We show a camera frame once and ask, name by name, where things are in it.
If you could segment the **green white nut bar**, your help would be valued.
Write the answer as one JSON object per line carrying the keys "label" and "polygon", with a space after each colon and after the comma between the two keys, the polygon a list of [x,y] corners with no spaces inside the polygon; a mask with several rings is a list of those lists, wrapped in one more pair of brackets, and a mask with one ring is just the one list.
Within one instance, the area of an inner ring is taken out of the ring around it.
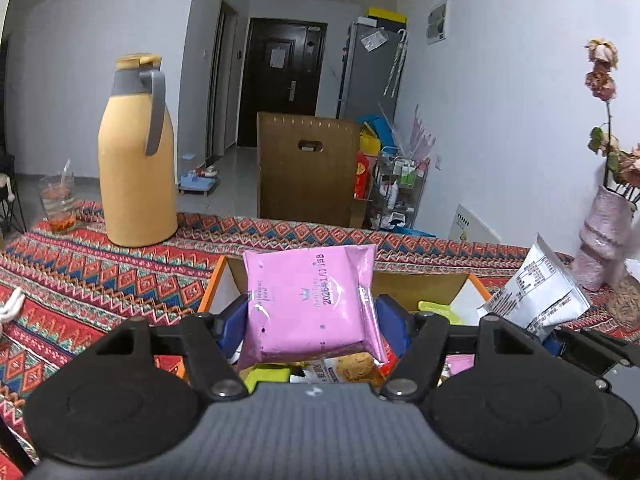
{"label": "green white nut bar", "polygon": [[465,322],[446,304],[438,304],[433,301],[419,301],[418,310],[420,312],[431,312],[446,318],[451,325],[464,325]]}

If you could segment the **long green snack bar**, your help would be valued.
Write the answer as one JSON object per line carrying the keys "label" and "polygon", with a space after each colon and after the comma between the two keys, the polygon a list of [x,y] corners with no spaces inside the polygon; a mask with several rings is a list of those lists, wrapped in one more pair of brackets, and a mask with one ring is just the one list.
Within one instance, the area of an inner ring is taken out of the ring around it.
{"label": "long green snack bar", "polygon": [[259,364],[249,368],[244,377],[247,391],[252,393],[260,382],[289,382],[292,368],[282,365]]}

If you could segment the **pink snack packet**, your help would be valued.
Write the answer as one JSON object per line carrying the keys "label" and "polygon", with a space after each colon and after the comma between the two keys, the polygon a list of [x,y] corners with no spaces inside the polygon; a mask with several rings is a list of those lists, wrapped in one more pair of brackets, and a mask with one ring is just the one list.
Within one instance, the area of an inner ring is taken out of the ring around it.
{"label": "pink snack packet", "polygon": [[246,252],[248,313],[239,368],[367,352],[385,360],[371,294],[376,247]]}
{"label": "pink snack packet", "polygon": [[452,377],[465,372],[474,366],[474,360],[474,354],[450,354],[450,356],[446,356],[442,374],[446,377]]}

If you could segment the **orange cracker packet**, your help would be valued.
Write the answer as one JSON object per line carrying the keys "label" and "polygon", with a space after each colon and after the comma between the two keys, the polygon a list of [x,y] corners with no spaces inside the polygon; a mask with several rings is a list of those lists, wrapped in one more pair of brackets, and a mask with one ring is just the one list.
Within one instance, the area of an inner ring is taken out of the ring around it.
{"label": "orange cracker packet", "polygon": [[378,362],[367,352],[326,358],[306,362],[302,371],[307,382],[365,382],[372,387],[381,387],[385,378],[378,367]]}

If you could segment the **woven tissue box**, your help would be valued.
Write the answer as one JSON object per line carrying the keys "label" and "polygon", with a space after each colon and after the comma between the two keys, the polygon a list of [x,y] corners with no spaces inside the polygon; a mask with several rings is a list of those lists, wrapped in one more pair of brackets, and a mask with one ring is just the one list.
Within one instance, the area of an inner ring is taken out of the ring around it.
{"label": "woven tissue box", "polygon": [[630,274],[621,278],[613,289],[612,297],[606,304],[606,310],[621,326],[628,328],[628,330],[638,330],[640,324],[639,282]]}

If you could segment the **red cardboard snack box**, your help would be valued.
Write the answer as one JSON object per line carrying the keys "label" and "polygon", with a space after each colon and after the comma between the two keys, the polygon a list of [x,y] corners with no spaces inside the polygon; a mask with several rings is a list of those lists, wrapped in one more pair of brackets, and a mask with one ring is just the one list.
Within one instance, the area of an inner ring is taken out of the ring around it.
{"label": "red cardboard snack box", "polygon": [[222,346],[239,370],[351,354],[388,363],[404,354],[414,312],[437,304],[451,323],[474,325],[490,297],[473,274],[376,272],[374,256],[371,245],[246,252],[236,270],[223,258],[198,312],[240,305]]}

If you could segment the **pink ceramic vase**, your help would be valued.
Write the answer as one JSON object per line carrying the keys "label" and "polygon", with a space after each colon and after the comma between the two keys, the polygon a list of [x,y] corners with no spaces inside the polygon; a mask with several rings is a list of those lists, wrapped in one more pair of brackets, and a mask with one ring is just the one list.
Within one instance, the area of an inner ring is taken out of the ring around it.
{"label": "pink ceramic vase", "polygon": [[620,194],[600,185],[579,231],[580,245],[570,265],[574,279],[596,292],[608,270],[620,260],[631,233],[637,207]]}

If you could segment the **red gift bag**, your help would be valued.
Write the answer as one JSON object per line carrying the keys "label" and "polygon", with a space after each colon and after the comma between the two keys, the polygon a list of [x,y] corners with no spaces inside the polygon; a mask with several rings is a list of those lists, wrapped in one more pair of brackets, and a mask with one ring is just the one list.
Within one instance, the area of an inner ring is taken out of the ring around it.
{"label": "red gift bag", "polygon": [[362,151],[357,155],[356,180],[354,199],[364,200],[368,196],[369,187],[369,159]]}

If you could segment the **colourful patterned tablecloth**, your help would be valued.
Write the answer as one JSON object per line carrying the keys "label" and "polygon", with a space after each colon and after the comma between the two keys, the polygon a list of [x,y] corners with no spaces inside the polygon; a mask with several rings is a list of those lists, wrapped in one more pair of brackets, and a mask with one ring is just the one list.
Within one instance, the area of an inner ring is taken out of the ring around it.
{"label": "colourful patterned tablecloth", "polygon": [[[414,312],[381,387],[264,382],[252,393],[198,312],[214,267],[246,252],[374,245],[375,271],[473,274],[503,285],[521,247],[322,224],[180,214],[163,243],[108,241],[99,204],[61,235],[40,224],[1,255],[26,292],[9,337],[54,370],[1,353],[21,423],[1,445],[29,479],[634,479],[592,458],[606,425],[593,377],[490,314],[468,327]],[[474,366],[446,377],[446,356]]]}

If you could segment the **dried pink roses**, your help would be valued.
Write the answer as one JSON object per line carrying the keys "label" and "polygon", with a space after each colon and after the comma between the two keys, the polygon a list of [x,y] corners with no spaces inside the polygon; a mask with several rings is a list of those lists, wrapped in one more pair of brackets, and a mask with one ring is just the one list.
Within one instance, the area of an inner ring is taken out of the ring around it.
{"label": "dried pink roses", "polygon": [[613,73],[618,70],[620,56],[613,41],[593,38],[586,42],[590,69],[585,74],[585,86],[605,107],[605,121],[589,133],[588,150],[604,158],[603,187],[620,196],[632,209],[639,207],[639,144],[625,150],[613,129],[613,101],[617,84]]}

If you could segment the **glass cup with drink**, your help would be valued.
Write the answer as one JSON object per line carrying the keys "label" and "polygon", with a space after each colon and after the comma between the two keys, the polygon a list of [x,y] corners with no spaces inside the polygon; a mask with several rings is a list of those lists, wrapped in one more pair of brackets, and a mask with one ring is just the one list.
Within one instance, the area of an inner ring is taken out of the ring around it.
{"label": "glass cup with drink", "polygon": [[76,224],[75,177],[70,160],[59,174],[44,176],[38,182],[40,202],[53,233],[64,233]]}

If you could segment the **white cloth gloves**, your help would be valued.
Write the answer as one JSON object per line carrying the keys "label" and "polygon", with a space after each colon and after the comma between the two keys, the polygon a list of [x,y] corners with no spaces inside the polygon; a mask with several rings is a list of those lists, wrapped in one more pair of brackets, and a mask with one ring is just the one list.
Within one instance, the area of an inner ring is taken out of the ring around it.
{"label": "white cloth gloves", "polygon": [[25,294],[23,289],[17,287],[0,309],[0,323],[4,324],[15,320],[21,313],[24,301]]}

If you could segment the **grey refrigerator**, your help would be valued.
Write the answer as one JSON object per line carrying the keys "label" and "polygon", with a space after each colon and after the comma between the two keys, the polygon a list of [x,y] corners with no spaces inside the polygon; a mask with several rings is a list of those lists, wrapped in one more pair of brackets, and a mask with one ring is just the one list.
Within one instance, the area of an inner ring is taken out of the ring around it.
{"label": "grey refrigerator", "polygon": [[367,115],[395,117],[405,47],[406,25],[382,18],[363,18],[349,25],[343,49],[337,119]]}

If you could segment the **black entrance door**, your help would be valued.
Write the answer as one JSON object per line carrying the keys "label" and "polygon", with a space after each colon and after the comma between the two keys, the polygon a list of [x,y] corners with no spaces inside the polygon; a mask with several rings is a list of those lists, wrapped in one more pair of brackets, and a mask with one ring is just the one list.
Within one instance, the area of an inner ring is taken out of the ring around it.
{"label": "black entrance door", "polygon": [[257,146],[260,112],[316,114],[326,24],[253,18],[243,68],[238,140]]}

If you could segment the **wall electrical panel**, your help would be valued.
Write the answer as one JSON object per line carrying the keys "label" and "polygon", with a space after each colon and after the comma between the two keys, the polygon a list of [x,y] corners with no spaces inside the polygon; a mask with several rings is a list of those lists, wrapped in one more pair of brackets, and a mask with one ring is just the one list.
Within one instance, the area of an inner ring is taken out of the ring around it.
{"label": "wall electrical panel", "polygon": [[448,34],[449,0],[436,4],[427,17],[426,41],[428,44],[444,41]]}

